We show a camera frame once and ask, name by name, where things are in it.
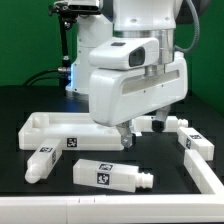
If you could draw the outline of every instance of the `white robot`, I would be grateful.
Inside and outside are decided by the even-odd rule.
[[[185,51],[174,46],[182,1],[114,0],[113,23],[99,15],[102,0],[55,3],[55,8],[80,15],[78,57],[67,90],[89,95],[92,119],[116,126],[125,147],[132,145],[133,118],[157,110],[153,130],[162,132],[170,105],[186,96]],[[196,21],[195,40],[187,52],[197,44],[199,26],[193,3],[186,2]]]

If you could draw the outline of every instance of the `qr code sticker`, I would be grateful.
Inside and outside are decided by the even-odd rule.
[[[77,138],[67,138],[68,148],[77,148]]]
[[[42,147],[40,149],[40,152],[46,152],[46,153],[49,153],[52,151],[53,148],[49,148],[49,147]]]
[[[186,141],[186,147],[187,147],[188,149],[191,148],[191,140],[188,139],[188,138],[187,138],[187,141]]]
[[[52,154],[52,165],[54,165],[56,162],[56,152],[54,151],[54,153]]]
[[[102,164],[100,164],[99,170],[111,171],[112,168],[113,168],[113,165],[102,163]]]
[[[97,173],[97,184],[109,186],[110,185],[110,174]]]
[[[190,135],[192,139],[202,139],[200,135]]]

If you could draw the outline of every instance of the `black table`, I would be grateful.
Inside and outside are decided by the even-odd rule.
[[[143,133],[137,144],[120,152],[64,151],[47,180],[25,181],[26,162],[34,151],[19,149],[18,132],[33,112],[88,112],[88,103],[67,98],[57,87],[0,87],[0,196],[130,195],[130,193],[73,184],[72,167],[79,158],[138,165],[154,175],[152,190],[135,194],[197,194],[199,190],[183,166],[184,148],[176,133]],[[173,105],[171,115],[187,119],[215,145],[209,162],[224,182],[224,118],[189,93]]]

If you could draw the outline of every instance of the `green background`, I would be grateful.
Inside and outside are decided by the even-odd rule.
[[[53,1],[1,0],[0,86],[21,85],[37,72],[61,65],[57,16],[48,16]],[[212,0],[200,18],[201,39],[186,55],[189,88],[224,115],[224,1]],[[193,25],[179,25],[176,44],[188,47]],[[76,57],[76,28],[68,32],[70,56]]]

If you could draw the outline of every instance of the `cable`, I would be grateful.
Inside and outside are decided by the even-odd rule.
[[[198,14],[197,11],[194,7],[194,4],[192,3],[191,0],[185,0],[191,10],[193,20],[194,20],[194,39],[189,48],[183,49],[181,47],[175,46],[175,49],[177,51],[180,51],[182,53],[190,53],[192,52],[198,45],[199,38],[200,38],[200,24],[199,24],[199,19],[198,19]]]
[[[28,80],[26,80],[24,83],[23,83],[23,86],[28,86],[28,84],[30,82],[32,82],[34,79],[40,77],[40,76],[43,76],[45,74],[49,74],[49,73],[58,73],[58,69],[51,69],[51,70],[46,70],[46,71],[42,71],[42,72],[39,72],[37,73],[36,75],[33,75],[31,76]]]
[[[41,80],[49,80],[49,79],[59,79],[61,76],[55,76],[55,77],[43,77],[33,80],[29,85],[26,86],[32,86],[35,82],[39,82]]]

